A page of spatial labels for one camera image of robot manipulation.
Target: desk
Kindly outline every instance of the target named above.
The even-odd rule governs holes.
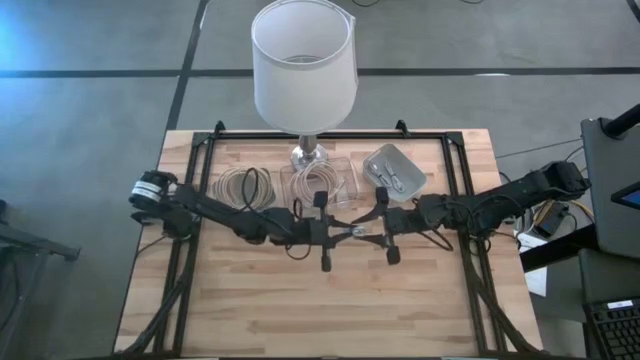
[[[192,134],[167,133],[158,169],[184,179]],[[476,192],[500,185],[488,131],[464,130],[463,136]],[[331,211],[340,220],[355,219],[373,206],[374,189],[362,180],[362,161],[384,143],[396,145],[424,171],[428,185],[423,193],[448,193],[442,147],[437,141],[367,139],[320,143],[332,158],[350,157],[358,173],[359,200],[348,209]],[[290,152],[296,145],[290,140],[216,141],[209,184],[230,167],[260,166],[272,173],[280,198],[278,172],[289,165]],[[463,192],[462,181],[458,183]],[[372,232],[381,229],[380,221],[370,228]],[[159,233],[160,227],[146,228],[140,246],[158,238]],[[387,265],[383,250],[346,241],[332,251],[333,271],[322,273],[319,249],[314,248],[304,261],[294,261],[282,248],[249,245],[231,230],[205,221],[182,355],[475,355],[456,233],[445,234],[456,247],[452,253],[419,235],[399,236],[396,241],[402,262],[392,267]],[[170,248],[169,241],[161,242],[136,261],[115,350],[131,344],[157,310]],[[540,348],[513,239],[494,237],[489,256],[500,305],[527,340]],[[485,329],[490,334],[487,312],[483,313]],[[169,328],[173,326],[175,316],[169,319]],[[170,344],[172,331],[168,333]]]

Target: gray tray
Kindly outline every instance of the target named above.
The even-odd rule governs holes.
[[[397,147],[386,144],[367,156],[362,163],[362,176],[373,187],[384,186],[380,179],[369,170],[369,163],[374,163],[389,180],[391,176],[384,167],[389,162],[398,179],[404,183],[405,190],[400,193],[393,187],[387,188],[389,198],[397,202],[405,202],[411,199],[427,184],[427,176],[406,157]]]

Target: lamp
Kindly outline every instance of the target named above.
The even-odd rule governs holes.
[[[279,0],[251,26],[258,113],[271,126],[301,135],[291,155],[300,169],[327,159],[316,135],[351,112],[358,89],[355,18],[326,0]]]

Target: wooden table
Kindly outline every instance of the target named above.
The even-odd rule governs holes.
[[[476,193],[500,185],[489,132],[462,132]],[[192,133],[167,133],[158,169],[184,179]],[[340,220],[355,219],[372,207],[374,189],[362,179],[362,161],[383,143],[396,145],[427,175],[428,185],[423,193],[448,193],[438,141],[321,143],[332,158],[350,157],[358,173],[360,199],[347,210],[332,212]],[[260,166],[273,174],[280,199],[278,174],[289,165],[295,146],[296,141],[282,140],[217,141],[209,184],[230,167]],[[455,165],[460,191],[464,192],[459,163]],[[369,230],[380,232],[381,227],[378,221]],[[454,244],[454,252],[445,252],[416,234],[397,237],[402,262],[396,266],[387,265],[384,250],[359,241],[346,241],[332,252],[332,272],[323,273],[318,248],[314,247],[306,260],[294,261],[281,247],[247,244],[231,230],[205,221],[183,356],[476,355],[456,233],[444,233]],[[140,246],[159,234],[160,227],[145,229]],[[170,241],[161,242],[136,261],[116,350],[131,344],[158,309],[170,248]],[[538,327],[514,240],[495,236],[489,258],[500,306],[527,340],[540,348]],[[483,318],[490,336],[486,311]],[[171,344],[174,324],[172,316],[167,344]]]

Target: lamp base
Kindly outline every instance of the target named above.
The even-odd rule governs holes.
[[[329,159],[327,149],[323,148],[322,145],[316,145],[316,148],[310,153],[302,150],[300,146],[296,146],[291,153],[291,164],[296,171],[304,170],[314,161],[327,159]]]

